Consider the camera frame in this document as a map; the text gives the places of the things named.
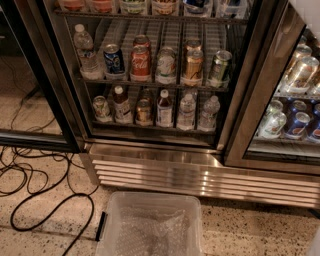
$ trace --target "glass door refrigerator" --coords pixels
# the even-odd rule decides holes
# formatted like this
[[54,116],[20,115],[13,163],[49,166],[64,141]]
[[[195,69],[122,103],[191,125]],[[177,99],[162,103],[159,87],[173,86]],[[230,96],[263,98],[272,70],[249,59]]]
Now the glass door refrigerator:
[[0,144],[79,152],[70,106],[24,1],[0,1]]
[[[256,130],[304,27],[288,1],[24,2],[63,71],[93,183],[317,206],[316,171],[247,160],[251,139],[271,143]],[[84,31],[91,47],[74,39]]]
[[257,62],[225,165],[253,170],[255,180],[268,182],[250,197],[272,193],[269,201],[319,208],[320,21],[315,3],[291,2]]

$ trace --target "refrigerator shelf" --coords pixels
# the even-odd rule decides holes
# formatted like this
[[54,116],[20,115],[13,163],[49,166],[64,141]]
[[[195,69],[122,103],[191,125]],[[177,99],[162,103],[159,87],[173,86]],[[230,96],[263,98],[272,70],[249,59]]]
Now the refrigerator shelf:
[[160,15],[124,15],[111,13],[92,13],[92,12],[65,12],[55,10],[59,16],[65,17],[87,17],[87,18],[106,18],[112,20],[140,20],[140,21],[160,21],[177,23],[201,23],[201,24],[225,24],[225,25],[247,25],[247,19],[224,19],[224,18],[201,18],[193,16],[160,16]]
[[[125,85],[125,86],[138,86],[140,87],[142,84],[141,82],[132,82],[132,81],[107,81],[107,80],[87,80],[83,79],[81,75],[79,74],[78,79],[85,82],[85,83],[91,83],[91,84],[109,84],[109,85]],[[198,91],[215,91],[215,92],[222,92],[227,93],[229,91],[229,88],[216,88],[212,86],[185,86],[185,85],[178,85],[178,84],[160,84],[160,83],[147,83],[144,82],[143,86],[146,87],[157,87],[157,88],[176,88],[176,89],[190,89],[195,88]]]

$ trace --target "drink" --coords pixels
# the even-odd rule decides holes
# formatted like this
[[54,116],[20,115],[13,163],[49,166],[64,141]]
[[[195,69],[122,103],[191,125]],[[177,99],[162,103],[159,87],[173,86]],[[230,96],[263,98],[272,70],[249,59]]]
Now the drink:
[[220,16],[222,18],[234,18],[237,15],[238,9],[235,8],[239,6],[241,0],[219,0]]
[[142,126],[152,125],[152,107],[148,100],[141,99],[136,107],[136,123]]
[[289,61],[289,64],[286,67],[285,75],[288,75],[294,65],[298,62],[298,60],[301,60],[303,57],[311,56],[312,50],[307,45],[298,45],[295,51],[292,54],[292,57]]
[[144,0],[123,0],[121,12],[124,11],[124,13],[139,14],[143,12],[145,4]]
[[200,114],[198,130],[201,131],[215,131],[218,111],[220,109],[219,98],[211,96],[204,105]]
[[172,127],[172,100],[168,90],[162,90],[157,100],[157,126]]
[[136,114],[137,124],[142,126],[153,124],[153,94],[149,89],[143,89],[140,92]]
[[110,117],[110,109],[108,106],[108,102],[105,97],[97,96],[93,99],[93,108],[95,111],[96,119],[100,122],[108,122],[111,121]]
[[94,72],[99,69],[93,40],[82,24],[75,26],[74,45],[84,72]]
[[177,0],[154,0],[153,8],[161,15],[170,15],[176,11]]
[[69,11],[81,11],[85,8],[84,0],[63,0],[63,7]]
[[92,0],[92,6],[95,11],[106,13],[112,11],[112,0]]
[[115,120],[117,123],[128,124],[132,123],[132,113],[128,94],[123,88],[118,85],[113,93],[114,109],[116,112]]
[[201,40],[199,38],[190,38],[187,39],[186,42],[184,43],[183,47],[183,58],[187,58],[187,53],[188,51],[191,50],[201,50],[202,49],[202,44]]
[[158,82],[166,83],[170,80],[163,80],[161,78],[174,78],[176,75],[176,54],[171,47],[163,47],[157,56],[156,76]]
[[316,73],[319,61],[314,57],[303,57],[292,68],[286,78],[286,86],[283,92],[287,93],[305,93],[307,85],[312,76]]
[[287,122],[287,117],[282,112],[276,112],[269,115],[259,129],[259,136],[268,138],[268,139],[275,139],[280,136],[281,129]]
[[287,124],[283,128],[285,136],[289,139],[300,139],[309,122],[310,117],[304,112],[290,115]]
[[295,100],[289,105],[287,116],[295,115],[298,112],[305,112],[307,110],[307,104],[302,100]]
[[177,128],[191,130],[194,128],[196,102],[192,94],[186,94],[180,101]]
[[150,75],[150,53],[147,47],[141,45],[133,47],[131,52],[131,74],[136,77]]
[[307,138],[313,142],[320,142],[320,104],[313,108],[313,121],[306,128]]
[[200,14],[204,12],[205,0],[183,0],[188,12]]
[[212,84],[215,87],[220,87],[221,82],[226,80],[231,67],[232,54],[228,51],[218,51],[214,56],[209,73],[209,80],[212,80]]
[[109,74],[125,72],[122,51],[116,44],[108,44],[103,52]]
[[[187,53],[183,77],[188,80],[199,80],[202,78],[203,52],[201,50],[190,50]],[[185,81],[186,85],[196,85],[193,81]]]

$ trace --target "beverage cooler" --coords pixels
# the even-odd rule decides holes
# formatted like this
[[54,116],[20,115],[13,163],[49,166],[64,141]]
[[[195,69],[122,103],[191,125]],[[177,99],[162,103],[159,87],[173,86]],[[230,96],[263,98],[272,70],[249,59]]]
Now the beverage cooler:
[[288,1],[27,2],[93,183],[319,207],[318,96],[282,89],[316,33]]

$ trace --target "plastic storage bin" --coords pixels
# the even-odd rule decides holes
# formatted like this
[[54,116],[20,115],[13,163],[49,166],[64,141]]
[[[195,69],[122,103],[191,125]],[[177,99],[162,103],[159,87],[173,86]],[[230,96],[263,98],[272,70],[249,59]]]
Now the plastic storage bin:
[[107,207],[96,256],[200,256],[201,207],[197,198],[115,192]]

